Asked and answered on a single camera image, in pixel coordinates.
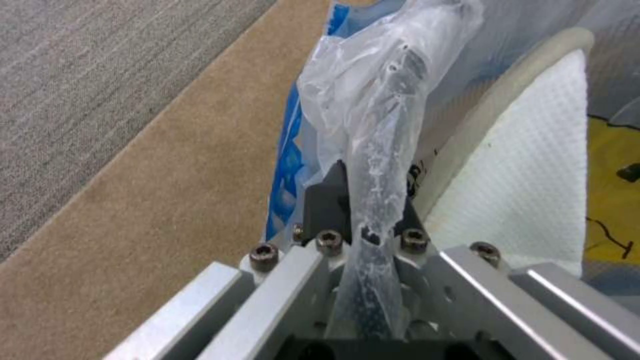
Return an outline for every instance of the hex socket screw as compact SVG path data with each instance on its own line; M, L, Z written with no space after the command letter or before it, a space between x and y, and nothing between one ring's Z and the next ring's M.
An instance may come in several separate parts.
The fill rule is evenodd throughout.
M501 256L500 250L498 250L497 247L491 245L490 243L485 243L484 241L476 241L469 246L469 250L471 250L471 252L479 256L481 259L485 260L494 268L498 268Z
M270 272L278 264L278 248L270 243L261 243L249 253L249 262L255 271Z
M316 235L316 249L332 257L342 252L342 235L334 230L322 230Z
M410 254L424 254L429 241L429 236L423 230L406 229L400 237L400 249Z

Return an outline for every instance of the yellow surface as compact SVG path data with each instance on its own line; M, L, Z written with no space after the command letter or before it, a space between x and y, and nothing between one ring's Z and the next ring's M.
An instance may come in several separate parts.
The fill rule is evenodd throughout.
M630 183L616 172L640 162L640 131L610 127L600 119L589 120L589 193L587 214L600 221L616 241L608 239L602 226L587 221L585 259L640 264L640 181Z

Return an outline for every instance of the mounting hole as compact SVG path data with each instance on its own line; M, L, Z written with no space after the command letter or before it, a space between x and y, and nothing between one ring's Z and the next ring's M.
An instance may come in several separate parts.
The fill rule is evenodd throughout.
M326 240L326 241L333 241L336 238L335 234L330 233L328 231L323 233L321 237L322 237L322 240Z
M411 238L417 239L417 240L421 240L422 239L422 231L418 231L418 230L411 230L407 232L407 235Z
M272 251L272 248L268 245L261 245L261 246L258 246L257 249L255 249L255 253L258 255L270 254L271 251Z
M491 246L480 245L478 246L478 251L484 252L485 254L492 255L495 252L495 249Z
M447 299L448 302L456 301L456 294L453 293L453 289L450 286L444 287L444 298Z

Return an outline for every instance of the tan carpet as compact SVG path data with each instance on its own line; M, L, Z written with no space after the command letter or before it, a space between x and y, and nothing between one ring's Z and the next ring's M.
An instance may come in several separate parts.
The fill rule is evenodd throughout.
M291 82L328 0L278 0L0 265L2 359L104 355L259 239Z

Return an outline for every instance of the clear plastic bag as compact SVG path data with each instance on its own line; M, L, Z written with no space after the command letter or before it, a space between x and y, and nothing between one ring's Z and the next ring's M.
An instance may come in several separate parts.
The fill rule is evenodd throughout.
M349 38L321 38L298 78L322 173L343 160L348 174L353 248L328 328L333 337L403 335L390 244L405 174L427 96L481 23L479 1L407 1Z

